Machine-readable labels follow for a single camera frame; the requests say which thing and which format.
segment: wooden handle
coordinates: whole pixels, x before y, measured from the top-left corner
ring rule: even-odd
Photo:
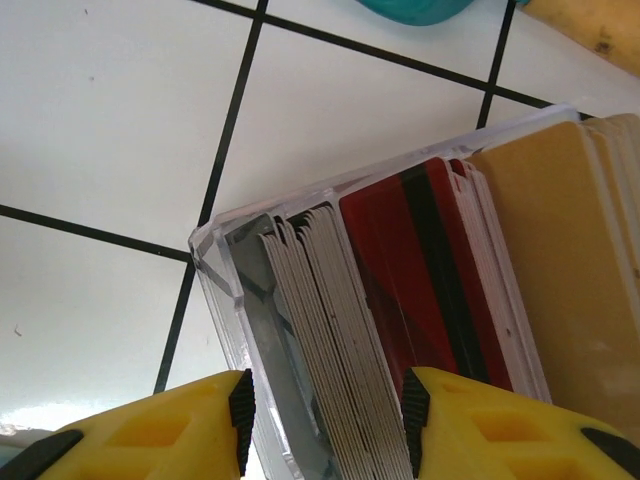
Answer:
[[[640,0],[531,0],[523,9],[640,77]]]

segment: transparent plastic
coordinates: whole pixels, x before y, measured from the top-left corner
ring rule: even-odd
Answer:
[[[254,372],[257,416],[253,440],[267,478],[297,480],[305,477],[292,453],[289,435],[283,427],[282,413],[276,404],[274,386],[267,378],[259,353],[264,352],[264,348],[259,349],[252,333],[255,330],[251,328],[245,309],[244,291],[227,235],[242,232],[243,228],[260,228],[259,217],[264,214],[286,219],[322,202],[332,202],[345,192],[434,156],[463,159],[478,150],[507,143],[549,126],[579,120],[578,112],[571,106],[551,106],[527,117],[477,130],[277,198],[217,215],[193,232],[189,239],[191,253],[228,365],[235,369],[252,368]]]

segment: stack of cards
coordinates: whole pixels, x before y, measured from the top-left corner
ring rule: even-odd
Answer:
[[[437,367],[546,402],[562,399],[563,391],[571,396],[569,380],[586,385],[580,375],[567,380],[566,370],[583,354],[585,365],[597,362],[613,344],[587,335],[574,313],[617,319],[633,312],[606,310],[595,300],[574,312],[571,301],[600,282],[593,298],[618,289],[610,298],[622,302],[628,285],[604,280],[611,258],[594,262],[604,270],[593,281],[588,269],[553,269],[565,268],[563,256],[586,264],[584,251],[604,250],[603,235],[572,248],[586,231],[567,230],[572,222],[565,219],[591,218],[600,197],[609,199],[606,218],[619,225],[616,255],[640,258],[640,183],[631,177],[638,165],[629,161],[637,148],[633,121],[583,126],[574,109],[550,107],[219,215],[194,232],[192,252],[230,366],[254,370],[254,440],[267,476],[410,479],[398,398],[410,367]],[[564,131],[557,135],[564,144],[548,147],[553,155],[543,152],[539,166],[546,166],[537,176],[521,167],[535,163],[539,138],[555,129],[581,132],[580,145],[591,149],[585,156],[603,162],[599,203],[589,197],[596,190],[572,183],[580,162],[560,161],[575,160],[577,152]],[[627,183],[618,186],[621,176]],[[559,199],[546,198],[551,192]],[[578,194],[575,210],[558,203]],[[537,219],[536,208],[558,233],[542,243],[538,237],[549,238],[553,229]],[[610,224],[607,239],[615,237]],[[543,273],[531,273],[538,267]],[[580,281],[582,290],[575,286]],[[548,301],[553,308],[546,310]],[[638,336],[630,329],[625,335],[631,348]],[[620,358],[632,353],[600,365],[608,392],[629,389],[639,371],[635,364],[619,368]],[[545,377],[554,379],[551,392]]]
[[[640,442],[640,119],[562,123],[485,174],[554,403]]]

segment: teal object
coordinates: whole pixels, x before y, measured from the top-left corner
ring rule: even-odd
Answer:
[[[473,0],[358,0],[374,12],[406,25],[444,22]]]

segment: tile floor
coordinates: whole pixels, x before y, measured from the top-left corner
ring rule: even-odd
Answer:
[[[355,0],[0,3],[0,423],[225,368],[186,245],[212,208],[550,102],[640,114],[640,79],[517,11],[505,44],[505,12],[420,29]]]

